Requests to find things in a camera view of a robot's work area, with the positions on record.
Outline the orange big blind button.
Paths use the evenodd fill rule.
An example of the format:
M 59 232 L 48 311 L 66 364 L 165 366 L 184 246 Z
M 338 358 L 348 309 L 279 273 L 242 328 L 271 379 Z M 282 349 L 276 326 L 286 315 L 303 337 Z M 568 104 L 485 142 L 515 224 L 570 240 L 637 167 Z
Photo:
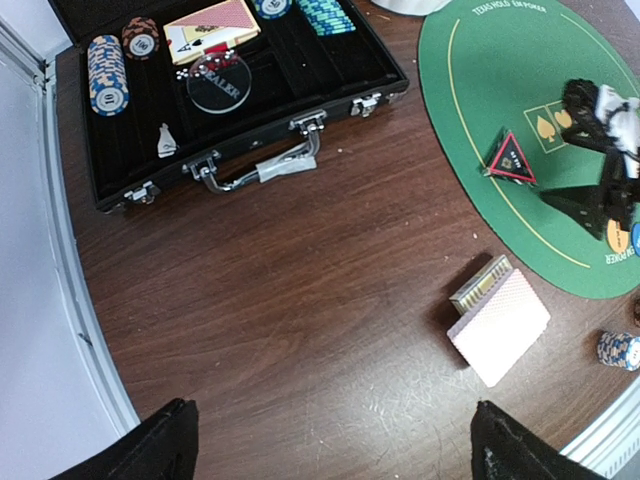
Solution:
M 606 239 L 615 254 L 622 254 L 629 248 L 630 233 L 624 230 L 619 222 L 610 219 L 607 223 Z

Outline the blue small blind button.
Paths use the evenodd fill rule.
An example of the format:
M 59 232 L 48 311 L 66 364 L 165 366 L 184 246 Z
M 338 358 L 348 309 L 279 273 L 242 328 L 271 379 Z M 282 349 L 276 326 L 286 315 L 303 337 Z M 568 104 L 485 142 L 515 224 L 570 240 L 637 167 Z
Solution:
M 635 223 L 631 230 L 631 247 L 636 256 L 640 256 L 640 223 Z

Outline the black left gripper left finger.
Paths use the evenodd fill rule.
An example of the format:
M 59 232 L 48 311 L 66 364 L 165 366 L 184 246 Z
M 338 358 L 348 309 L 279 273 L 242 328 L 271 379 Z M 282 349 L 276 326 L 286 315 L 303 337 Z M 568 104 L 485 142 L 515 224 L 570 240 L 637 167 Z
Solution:
M 198 453 L 197 404 L 175 398 L 102 452 L 56 477 L 192 479 Z

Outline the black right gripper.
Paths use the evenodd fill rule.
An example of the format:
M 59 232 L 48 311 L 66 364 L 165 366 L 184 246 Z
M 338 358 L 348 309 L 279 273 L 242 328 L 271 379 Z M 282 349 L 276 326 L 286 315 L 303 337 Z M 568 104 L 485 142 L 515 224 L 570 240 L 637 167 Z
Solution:
M 601 241 L 613 221 L 631 232 L 639 205 L 639 98 L 607 84 L 570 79 L 561 103 L 572 124 L 562 139 L 602 155 L 592 184 L 545 189 L 539 198 Z

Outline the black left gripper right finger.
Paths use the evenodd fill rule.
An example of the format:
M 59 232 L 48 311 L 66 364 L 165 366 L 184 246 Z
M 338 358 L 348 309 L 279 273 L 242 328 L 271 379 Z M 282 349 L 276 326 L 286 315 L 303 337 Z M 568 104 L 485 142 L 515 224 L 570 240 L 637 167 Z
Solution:
M 561 455 L 491 401 L 480 401 L 470 425 L 474 479 L 600 479 Z

